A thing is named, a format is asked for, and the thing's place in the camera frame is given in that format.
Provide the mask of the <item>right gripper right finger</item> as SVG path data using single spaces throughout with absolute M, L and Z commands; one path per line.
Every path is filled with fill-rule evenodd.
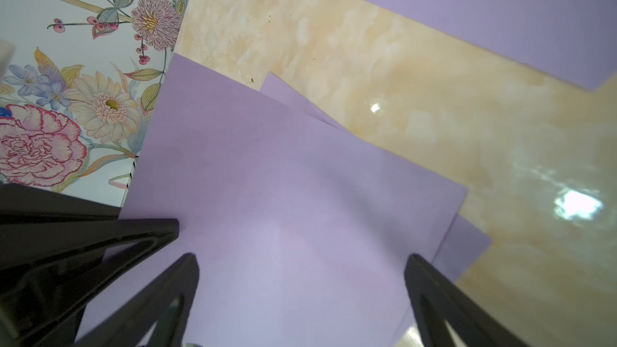
M 467 346 L 517 346 L 526 343 L 492 318 L 419 254 L 404 271 L 411 308 L 425 346 L 455 345 L 452 328 Z

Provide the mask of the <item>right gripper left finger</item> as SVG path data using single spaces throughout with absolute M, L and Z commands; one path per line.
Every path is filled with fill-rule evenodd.
M 199 284 L 196 255 L 186 253 L 75 346 L 181 346 Z

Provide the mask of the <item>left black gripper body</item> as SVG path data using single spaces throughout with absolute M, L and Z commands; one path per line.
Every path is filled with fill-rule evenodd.
M 1 224 L 115 220 L 121 209 L 20 184 L 1 184 Z

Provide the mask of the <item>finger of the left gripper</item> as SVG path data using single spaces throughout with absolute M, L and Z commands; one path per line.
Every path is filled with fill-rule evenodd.
M 1 226 L 1 344 L 69 346 L 87 304 L 175 241 L 173 218 Z

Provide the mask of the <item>purple paper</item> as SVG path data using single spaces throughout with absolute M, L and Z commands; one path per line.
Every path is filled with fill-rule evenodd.
M 347 131 L 343 125 L 272 73 L 268 73 L 260 92 L 327 125 Z M 491 244 L 490 237 L 466 218 L 457 215 L 448 228 L 432 265 L 455 283 Z
M 588 91 L 616 71 L 616 0 L 365 0 Z
M 182 56 L 167 68 L 121 217 L 178 239 L 87 307 L 93 330 L 185 253 L 203 346 L 390 346 L 407 258 L 432 259 L 467 189 Z

